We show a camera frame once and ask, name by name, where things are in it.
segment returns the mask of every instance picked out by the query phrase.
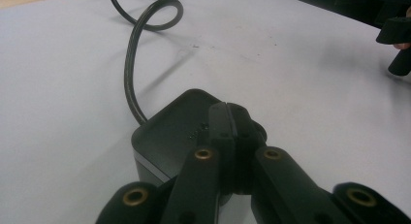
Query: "black cable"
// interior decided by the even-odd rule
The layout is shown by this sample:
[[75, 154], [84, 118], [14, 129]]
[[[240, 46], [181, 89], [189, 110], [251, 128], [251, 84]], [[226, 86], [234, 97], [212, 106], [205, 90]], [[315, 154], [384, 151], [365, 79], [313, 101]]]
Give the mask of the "black cable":
[[[139, 17], [139, 19], [135, 20], [121, 8], [117, 0], [111, 0], [111, 2], [124, 18], [134, 24], [133, 32], [131, 33], [129, 45], [127, 48], [126, 61], [124, 65], [124, 89], [131, 113], [139, 122], [139, 124], [143, 125], [147, 122], [147, 118], [142, 113], [142, 109], [137, 102], [133, 85], [134, 63], [136, 59], [136, 51], [140, 35], [142, 34], [143, 29], [148, 31], [161, 31], [175, 26], [182, 18], [183, 7], [178, 0], [158, 0], [146, 9]], [[147, 24], [155, 13], [169, 6], [177, 8], [177, 14], [171, 21], [161, 25]]]

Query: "person's hand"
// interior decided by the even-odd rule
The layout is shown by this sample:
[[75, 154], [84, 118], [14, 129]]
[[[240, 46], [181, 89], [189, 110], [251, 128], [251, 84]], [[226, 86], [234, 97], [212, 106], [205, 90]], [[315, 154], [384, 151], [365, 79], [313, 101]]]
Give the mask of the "person's hand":
[[[407, 17], [411, 17], [411, 7], [407, 10]], [[394, 47], [398, 49], [408, 49], [411, 47], [411, 43], [394, 44]]]

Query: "white table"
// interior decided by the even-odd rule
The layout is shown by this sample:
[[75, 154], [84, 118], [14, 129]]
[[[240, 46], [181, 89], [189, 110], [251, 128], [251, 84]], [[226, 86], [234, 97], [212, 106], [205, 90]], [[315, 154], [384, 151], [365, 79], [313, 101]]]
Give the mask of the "white table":
[[[154, 0], [119, 0], [137, 17]], [[378, 29], [296, 0], [180, 0], [144, 32], [135, 87], [153, 116], [187, 89], [246, 107], [317, 184], [365, 184], [411, 215], [411, 79]], [[157, 16], [157, 21], [170, 17]], [[123, 92], [132, 30], [110, 0], [0, 10], [0, 222], [93, 223], [138, 179]], [[253, 223], [233, 197], [220, 223]]]

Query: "white surface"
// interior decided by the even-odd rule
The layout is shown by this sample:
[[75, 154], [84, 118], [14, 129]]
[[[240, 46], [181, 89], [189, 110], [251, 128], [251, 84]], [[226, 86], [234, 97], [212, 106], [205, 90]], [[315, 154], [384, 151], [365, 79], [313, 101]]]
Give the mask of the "white surface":
[[[137, 17], [154, 0], [119, 1]], [[319, 186], [363, 183], [411, 215], [411, 79], [387, 76], [396, 50], [377, 29], [295, 0], [180, 1], [176, 27], [142, 34], [148, 117], [201, 88], [246, 107]], [[122, 83], [131, 30], [110, 0], [0, 10], [1, 223], [93, 223], [138, 179]], [[248, 200], [220, 223], [253, 223]]]

